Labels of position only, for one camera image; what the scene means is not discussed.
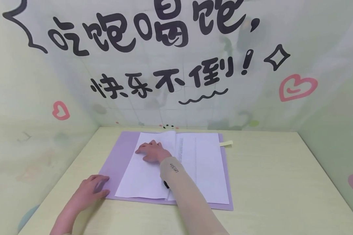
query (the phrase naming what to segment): sleeve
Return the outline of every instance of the sleeve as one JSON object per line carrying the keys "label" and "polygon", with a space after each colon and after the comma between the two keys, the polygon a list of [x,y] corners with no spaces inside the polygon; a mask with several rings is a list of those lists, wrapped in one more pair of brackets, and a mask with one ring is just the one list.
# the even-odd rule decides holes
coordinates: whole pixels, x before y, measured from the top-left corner
{"label": "sleeve", "polygon": [[171,189],[190,235],[229,235],[179,161],[165,158],[161,179]]}

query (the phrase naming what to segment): purple cover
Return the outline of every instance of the purple cover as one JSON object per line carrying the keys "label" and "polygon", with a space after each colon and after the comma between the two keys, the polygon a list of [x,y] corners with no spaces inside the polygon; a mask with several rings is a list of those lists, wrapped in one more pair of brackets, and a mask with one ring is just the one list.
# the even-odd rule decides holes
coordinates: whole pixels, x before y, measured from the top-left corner
{"label": "purple cover", "polygon": [[[223,135],[219,135],[219,141],[223,142]],[[167,205],[176,205],[176,201],[165,201],[164,199],[151,199],[151,198],[142,198],[142,197],[119,197],[115,196],[116,191],[118,190],[120,181],[124,176],[124,173],[129,165],[129,161],[132,157],[132,154],[136,148],[137,140],[139,139],[140,132],[131,132],[123,131],[118,140],[116,141],[114,147],[112,148],[110,154],[108,155],[104,165],[99,171],[100,175],[110,176],[103,189],[109,189],[110,194],[106,198],[114,200],[123,200],[123,201],[139,201],[146,203],[154,204],[167,204]],[[218,203],[209,203],[212,209],[227,210],[233,211],[233,199],[231,197],[231,189],[229,183],[229,173],[227,170],[226,162],[226,152],[225,147],[221,147],[221,155],[223,158],[224,172],[226,178],[227,193],[229,196],[229,204],[218,204]]]}

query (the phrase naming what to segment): gray circle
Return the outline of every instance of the gray circle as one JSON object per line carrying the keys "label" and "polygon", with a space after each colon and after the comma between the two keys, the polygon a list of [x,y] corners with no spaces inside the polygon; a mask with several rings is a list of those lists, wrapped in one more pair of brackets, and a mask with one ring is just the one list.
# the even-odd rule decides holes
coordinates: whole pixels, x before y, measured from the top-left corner
{"label": "gray circle", "polygon": [[100,104],[94,104],[92,109],[97,112],[98,114],[107,114],[107,110]]}

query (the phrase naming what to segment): white paper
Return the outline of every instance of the white paper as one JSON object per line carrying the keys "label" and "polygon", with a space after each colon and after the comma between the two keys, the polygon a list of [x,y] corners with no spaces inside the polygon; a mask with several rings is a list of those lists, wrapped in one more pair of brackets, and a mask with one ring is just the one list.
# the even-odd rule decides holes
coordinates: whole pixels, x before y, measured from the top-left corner
{"label": "white paper", "polygon": [[[176,132],[168,131],[165,133],[140,133],[139,140],[134,151],[143,143],[152,140],[161,142],[164,149],[168,150],[173,156],[176,147]],[[143,161],[144,153],[132,154],[127,170],[119,184],[115,196],[121,197],[143,197],[143,198],[168,198],[167,189],[160,178],[159,163],[147,163]]]}
{"label": "white paper", "polygon": [[[217,133],[178,133],[176,158],[208,203],[229,204]],[[167,200],[175,200],[171,192]]]}

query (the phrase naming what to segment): yellow tab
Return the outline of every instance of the yellow tab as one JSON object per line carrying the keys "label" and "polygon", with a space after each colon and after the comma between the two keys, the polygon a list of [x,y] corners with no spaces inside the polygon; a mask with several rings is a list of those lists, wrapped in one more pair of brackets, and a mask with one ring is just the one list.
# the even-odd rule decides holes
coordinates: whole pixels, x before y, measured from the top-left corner
{"label": "yellow tab", "polygon": [[226,145],[233,145],[233,141],[229,140],[229,141],[220,143],[220,146],[226,146]]}

